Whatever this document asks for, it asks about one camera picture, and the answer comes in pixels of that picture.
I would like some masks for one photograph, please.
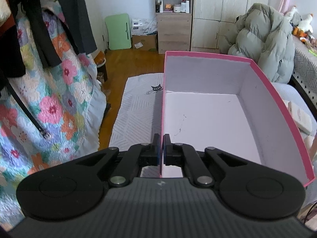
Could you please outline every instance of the white floor mat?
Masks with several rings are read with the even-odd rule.
[[[110,139],[109,147],[128,150],[138,143],[151,143],[155,133],[161,134],[163,73],[144,74],[128,78],[121,107]],[[159,177],[159,167],[144,167],[141,177]]]

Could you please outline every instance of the wardrobe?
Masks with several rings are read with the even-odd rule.
[[[237,17],[256,2],[268,4],[268,0],[194,0],[191,51],[217,52]]]

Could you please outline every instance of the gray puffer jacket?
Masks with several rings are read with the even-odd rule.
[[[271,82],[289,82],[295,48],[292,26],[280,12],[255,3],[225,37],[220,53],[251,58]]]

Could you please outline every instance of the pink box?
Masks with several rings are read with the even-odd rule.
[[[196,52],[165,54],[162,136],[204,151],[212,146],[288,173],[314,179],[307,149],[284,102],[248,58]],[[162,165],[162,177],[181,177]]]

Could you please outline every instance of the wooden shelf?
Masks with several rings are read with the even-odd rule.
[[[156,15],[162,14],[162,15],[191,15],[190,13],[185,12],[156,12]]]

